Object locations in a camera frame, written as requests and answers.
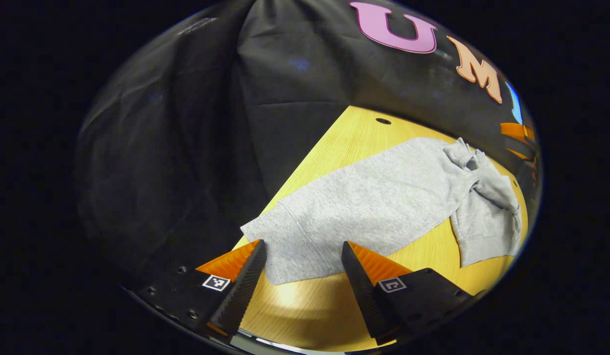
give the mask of yellow wooden surface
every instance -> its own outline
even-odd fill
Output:
[[[377,122],[381,117],[390,125]],[[455,138],[418,124],[349,106],[287,179],[262,214],[276,202],[313,180],[415,137]],[[515,177],[510,177],[522,208],[523,238],[528,231],[526,205]],[[245,236],[235,248],[248,243]],[[431,267],[470,294],[491,288],[512,262],[512,256],[481,261],[460,268],[460,254],[449,218],[408,247],[388,256],[411,270]],[[269,341],[318,351],[357,351],[377,348],[364,325],[346,273],[271,285],[262,272],[255,294],[240,325]]]

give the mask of screw hole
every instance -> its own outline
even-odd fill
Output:
[[[408,321],[418,321],[421,317],[421,313],[413,313],[408,316]]]
[[[388,121],[388,119],[384,119],[384,118],[376,118],[375,121],[379,122],[379,123],[383,123],[383,124],[391,124],[390,121]]]

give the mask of black cloth backdrop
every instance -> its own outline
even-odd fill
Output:
[[[345,1],[235,0],[186,18],[112,76],[80,131],[76,176],[89,238],[125,283],[229,251],[240,225],[258,216],[348,105],[463,137],[515,175],[530,175],[500,134],[500,123],[516,122],[504,75],[499,104],[457,74],[458,51],[445,38],[456,35],[391,2],[372,3],[393,10],[398,36],[417,36],[404,14],[433,23],[437,51],[366,38]],[[539,189],[523,181],[532,220]]]

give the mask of gray sweatshirt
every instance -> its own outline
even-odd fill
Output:
[[[416,138],[310,182],[241,229],[265,240],[265,273],[278,285],[344,271],[343,241],[388,256],[450,217],[461,267],[517,252],[508,176],[462,139]]]

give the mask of pink letter u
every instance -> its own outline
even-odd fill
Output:
[[[388,18],[386,15],[393,13],[390,9],[364,2],[350,2],[349,5],[357,9],[357,22],[360,25],[362,33],[375,42],[412,53],[425,54],[434,52],[436,49],[436,38],[433,31],[436,27],[430,23],[409,14],[404,14],[404,17],[414,23],[417,38],[403,38],[392,34],[390,29],[388,29]]]

